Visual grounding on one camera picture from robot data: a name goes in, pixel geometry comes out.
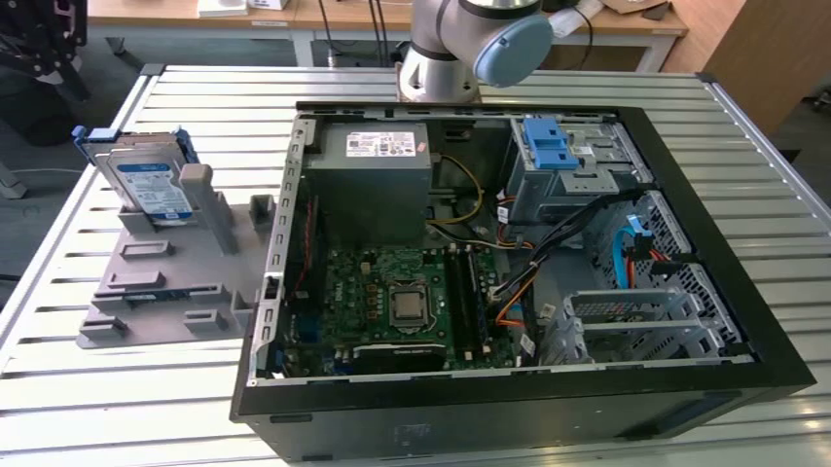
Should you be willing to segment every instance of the open computer tower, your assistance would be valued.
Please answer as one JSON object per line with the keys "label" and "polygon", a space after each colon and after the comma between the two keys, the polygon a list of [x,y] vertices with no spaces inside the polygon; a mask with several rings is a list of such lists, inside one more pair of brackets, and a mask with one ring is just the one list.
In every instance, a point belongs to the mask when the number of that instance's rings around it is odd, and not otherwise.
{"label": "open computer tower", "polygon": [[230,417],[287,461],[668,438],[815,381],[640,109],[299,105]]}

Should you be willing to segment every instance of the workbench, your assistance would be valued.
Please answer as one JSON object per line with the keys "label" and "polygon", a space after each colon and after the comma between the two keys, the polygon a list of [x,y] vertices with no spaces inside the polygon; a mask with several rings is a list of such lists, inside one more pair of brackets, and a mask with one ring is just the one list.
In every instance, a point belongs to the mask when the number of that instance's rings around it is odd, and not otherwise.
{"label": "workbench", "polygon": [[[539,72],[484,102],[643,107],[817,384],[672,440],[472,452],[383,465],[827,465],[831,215],[719,85],[691,75]],[[112,127],[182,125],[230,203],[276,194],[297,100],[392,101],[391,70],[168,66]],[[120,231],[88,167],[0,313],[2,465],[279,465],[228,421],[241,340],[81,350],[77,325]],[[355,462],[351,465],[375,465]]]}
{"label": "workbench", "polygon": [[[245,17],[197,18],[197,0],[89,0],[89,36],[110,39],[113,51],[121,51],[122,38],[170,37],[209,39],[285,39],[292,41],[297,66],[315,66],[312,41],[325,40],[323,17],[315,0],[292,0],[285,10],[249,9]],[[411,7],[383,4],[387,38],[409,41]],[[328,24],[335,41],[373,41],[375,32],[364,0],[324,0]],[[675,40],[687,26],[672,12],[652,21],[640,14],[619,15],[608,8],[592,18],[593,44],[597,47],[640,47],[644,54],[639,72],[657,72]],[[588,28],[555,39],[553,45],[585,46]]]}

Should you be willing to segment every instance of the gray 3d-printed holder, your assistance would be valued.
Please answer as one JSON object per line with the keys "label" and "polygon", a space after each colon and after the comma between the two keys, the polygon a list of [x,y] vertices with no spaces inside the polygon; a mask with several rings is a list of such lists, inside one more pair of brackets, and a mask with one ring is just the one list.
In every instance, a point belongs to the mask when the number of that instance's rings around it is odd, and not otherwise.
{"label": "gray 3d-printed holder", "polygon": [[124,230],[89,312],[82,348],[209,341],[242,336],[262,280],[273,219],[270,195],[228,206],[210,167],[186,164],[178,182],[196,224],[154,226],[121,212]]}

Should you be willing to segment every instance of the ram slot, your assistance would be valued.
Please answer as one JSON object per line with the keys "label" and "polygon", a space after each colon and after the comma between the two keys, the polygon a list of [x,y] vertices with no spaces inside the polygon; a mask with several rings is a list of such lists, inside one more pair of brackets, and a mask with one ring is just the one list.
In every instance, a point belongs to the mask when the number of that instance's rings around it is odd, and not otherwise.
{"label": "ram slot", "polygon": [[481,275],[481,273],[476,263],[476,254],[469,247],[467,248],[467,269],[469,271],[469,291],[475,303],[475,324],[479,334],[479,346],[481,347],[481,352],[488,353],[488,322],[484,315],[485,306],[483,294],[483,287],[485,286],[479,282],[479,276]]}
{"label": "ram slot", "polygon": [[476,297],[467,252],[444,252],[444,273],[447,276],[447,298],[451,306],[451,324],[453,326],[453,348],[463,360],[472,360],[481,350],[479,337],[479,318]]}

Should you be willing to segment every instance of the white box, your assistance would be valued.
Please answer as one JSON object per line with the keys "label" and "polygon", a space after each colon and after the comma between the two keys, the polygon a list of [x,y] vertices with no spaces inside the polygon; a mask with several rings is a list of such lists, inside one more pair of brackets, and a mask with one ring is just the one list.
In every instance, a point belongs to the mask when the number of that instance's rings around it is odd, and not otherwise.
{"label": "white box", "polygon": [[288,0],[248,0],[250,8],[265,8],[266,10],[281,10],[287,3]]}
{"label": "white box", "polygon": [[196,4],[198,18],[238,17],[248,15],[244,0],[198,0]]}

